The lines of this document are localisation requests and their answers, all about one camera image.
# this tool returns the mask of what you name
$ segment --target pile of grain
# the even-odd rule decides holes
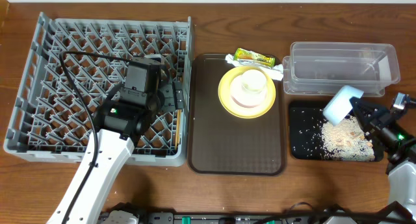
[[[350,116],[344,119],[337,126],[331,123],[324,123],[322,126],[323,149],[325,158],[334,160],[374,160],[374,151],[371,140],[364,137],[357,119]]]

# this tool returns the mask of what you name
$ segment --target black tray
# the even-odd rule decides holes
[[[321,101],[293,101],[289,105],[289,138],[291,153],[295,158],[332,160],[331,158],[324,158],[323,141],[320,137],[314,135],[322,133],[322,125],[326,122],[322,111],[327,104],[327,102]],[[373,150],[375,159],[372,162],[383,159],[383,147],[374,145]]]
[[[286,165],[286,141],[281,100],[263,116],[241,119],[221,105],[218,84],[234,66],[225,54],[204,54],[192,64],[188,164],[197,173],[278,175]]]

